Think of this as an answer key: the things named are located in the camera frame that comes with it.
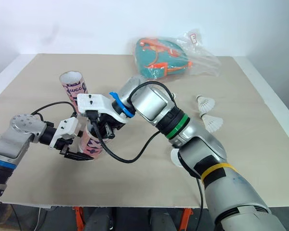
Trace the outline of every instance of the pink container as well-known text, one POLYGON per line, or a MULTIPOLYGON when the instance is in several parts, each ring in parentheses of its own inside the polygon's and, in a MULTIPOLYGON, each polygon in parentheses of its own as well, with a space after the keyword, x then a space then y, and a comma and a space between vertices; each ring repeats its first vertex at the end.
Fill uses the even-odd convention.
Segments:
POLYGON ((83 131, 83 135, 78 144, 78 148, 82 153, 85 153, 93 158, 97 158, 101 151, 103 150, 102 145, 100 144, 98 138, 91 135, 88 129, 91 129, 92 125, 87 124, 83 131))
POLYGON ((79 113, 77 107, 77 95, 79 93, 88 93, 82 74, 78 71, 69 71, 60 75, 59 79, 70 101, 76 107, 77 113, 79 113))

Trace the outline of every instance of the white wall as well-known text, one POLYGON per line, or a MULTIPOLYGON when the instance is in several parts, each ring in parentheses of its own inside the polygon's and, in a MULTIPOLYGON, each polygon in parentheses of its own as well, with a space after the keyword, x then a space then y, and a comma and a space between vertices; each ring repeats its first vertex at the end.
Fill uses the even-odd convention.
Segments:
POLYGON ((248 56, 289 107, 289 0, 0 0, 0 63, 16 53, 131 53, 133 38, 192 28, 215 55, 248 56))

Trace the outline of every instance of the orange stand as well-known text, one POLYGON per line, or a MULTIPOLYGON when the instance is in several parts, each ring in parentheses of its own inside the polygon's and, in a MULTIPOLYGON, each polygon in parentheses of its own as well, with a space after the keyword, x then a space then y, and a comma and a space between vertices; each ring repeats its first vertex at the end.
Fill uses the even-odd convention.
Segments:
POLYGON ((73 207, 76 215, 76 224, 77 231, 83 231, 85 228, 85 223, 83 222, 83 208, 82 207, 73 207))
POLYGON ((182 213, 182 217, 181 217, 179 231, 186 231, 189 217, 193 214, 194 213, 193 213, 193 210, 191 208, 185 208, 184 209, 184 211, 182 213))

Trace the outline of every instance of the black wire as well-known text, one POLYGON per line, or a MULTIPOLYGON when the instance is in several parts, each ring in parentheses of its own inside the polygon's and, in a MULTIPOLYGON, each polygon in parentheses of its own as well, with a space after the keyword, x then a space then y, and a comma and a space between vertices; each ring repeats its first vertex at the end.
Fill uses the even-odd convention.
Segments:
POLYGON ((142 87, 144 87, 144 86, 146 86, 146 85, 149 85, 149 84, 155 84, 155 85, 161 86, 161 87, 168 93, 171 101, 174 102, 174 105, 177 106, 177 104, 176 104, 176 102, 175 102, 175 100, 174 100, 174 98, 173 98, 173 95, 172 95, 172 93, 169 91, 169 89, 168 89, 164 84, 162 84, 162 83, 160 83, 160 82, 157 82, 157 81, 148 81, 148 82, 142 83, 142 84, 140 84, 139 86, 137 86, 134 90, 131 91, 130 96, 129 96, 129 98, 128 98, 128 103, 132 105, 131 98, 132 98, 133 94, 135 94, 135 92, 138 91, 140 88, 142 88, 142 87))
POLYGON ((41 121, 44 121, 44 118, 43 118, 43 116, 42 116, 41 113, 36 112, 35 114, 36 114, 36 115, 39 115, 41 121))
POLYGON ((146 149, 146 147, 148 146, 148 144, 153 140, 154 137, 156 137, 156 136, 160 133, 160 131, 154 133, 154 134, 148 139, 148 141, 147 141, 147 142, 145 143, 145 145, 143 146, 142 150, 138 153, 138 155, 137 155, 134 159, 132 159, 132 160, 125 160, 125 159, 122 159, 121 157, 117 156, 116 154, 114 154, 114 153, 106 146, 106 144, 104 143, 103 138, 102 138, 102 136, 101 136, 101 133, 100 133, 98 127, 97 127, 97 124, 93 122, 92 125, 93 125, 94 132, 95 132, 95 134, 96 134, 99 142, 101 143, 102 147, 105 149, 105 151, 106 151, 109 155, 111 155, 113 158, 115 158, 116 160, 118 160, 118 161, 120 161, 120 162, 123 162, 123 163, 127 163, 127 164, 133 163, 133 162, 135 162, 136 160, 138 160, 139 157, 140 157, 140 156, 143 154, 143 152, 145 151, 145 149, 146 149))
MULTIPOLYGON (((144 87, 144 86, 146 86, 146 85, 149 85, 149 84, 155 84, 155 85, 161 86, 161 87, 168 93, 168 95, 169 95, 171 101, 173 101, 174 105, 177 106, 177 104, 176 104, 176 102, 175 102, 175 100, 174 100, 174 98, 173 98, 173 95, 172 95, 172 93, 169 91, 169 89, 168 89, 164 84, 162 84, 162 83, 160 83, 160 82, 157 82, 157 81, 148 81, 148 82, 142 83, 142 84, 140 84, 139 86, 137 86, 134 90, 132 90, 131 93, 130 93, 130 95, 129 95, 129 98, 128 98, 129 104, 132 105, 131 98, 132 98, 133 94, 135 94, 135 92, 138 91, 140 88, 142 88, 142 87, 144 87)), ((95 132, 95 134, 96 134, 99 142, 101 143, 102 147, 105 149, 105 151, 106 151, 109 155, 111 155, 113 158, 115 158, 116 160, 118 160, 118 161, 120 161, 120 162, 123 162, 123 163, 127 163, 127 164, 133 163, 133 162, 135 162, 136 160, 138 160, 139 157, 141 157, 141 155, 143 154, 143 152, 144 152, 145 149, 147 148, 148 144, 153 140, 154 137, 156 137, 156 136, 160 133, 160 131, 154 133, 154 134, 148 139, 148 141, 147 141, 147 142, 145 143, 145 145, 143 146, 142 150, 138 153, 138 155, 137 155, 134 159, 132 159, 132 160, 126 160, 126 159, 123 159, 123 158, 117 156, 116 154, 114 154, 114 153, 106 146, 106 144, 104 143, 103 138, 102 138, 102 136, 101 136, 101 133, 100 133, 100 131, 99 131, 99 129, 98 129, 97 124, 93 122, 92 125, 93 125, 94 132, 95 132)))
POLYGON ((201 220, 201 216, 202 216, 202 211, 203 211, 203 194, 202 194, 202 189, 201 189, 201 186, 200 186, 200 181, 199 181, 199 179, 196 179, 196 180, 197 180, 197 184, 198 184, 198 188, 199 188, 199 192, 200 192, 200 200, 201 200, 201 204, 200 204, 200 214, 199 214, 199 219, 198 219, 198 223, 197 223, 197 226, 196 226, 195 231, 198 230, 198 227, 199 227, 199 224, 200 224, 200 220, 201 220))
POLYGON ((17 220, 17 223, 18 223, 18 226, 19 226, 19 230, 22 231, 21 226, 20 226, 20 221, 19 221, 19 219, 18 219, 18 216, 17 216, 17 214, 16 214, 16 211, 15 211, 13 205, 11 205, 11 207, 12 207, 12 210, 13 210, 13 212, 14 212, 14 214, 15 214, 15 217, 16 217, 16 220, 17 220))
POLYGON ((74 110, 74 113, 77 113, 76 108, 75 108, 75 106, 74 106, 72 103, 67 102, 67 101, 60 101, 60 102, 54 102, 54 103, 50 103, 50 104, 48 104, 48 105, 42 106, 42 107, 40 107, 39 109, 37 109, 37 110, 35 110, 34 112, 32 112, 31 115, 35 115, 37 112, 39 112, 40 110, 43 110, 43 109, 46 108, 46 107, 50 107, 50 106, 53 106, 53 105, 56 105, 56 104, 62 104, 62 103, 66 103, 66 104, 71 105, 71 107, 72 107, 73 110, 74 110))

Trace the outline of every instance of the blue clip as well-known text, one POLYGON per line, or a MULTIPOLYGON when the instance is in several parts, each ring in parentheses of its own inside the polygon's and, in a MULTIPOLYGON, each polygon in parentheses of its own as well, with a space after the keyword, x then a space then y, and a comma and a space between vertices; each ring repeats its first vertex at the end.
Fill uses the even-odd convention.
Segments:
POLYGON ((117 93, 110 92, 109 94, 116 100, 118 106, 122 109, 122 111, 125 113, 125 115, 127 117, 129 117, 129 118, 133 118, 134 117, 135 114, 132 114, 131 112, 129 112, 129 110, 124 106, 124 104, 120 100, 120 98, 119 98, 117 93))

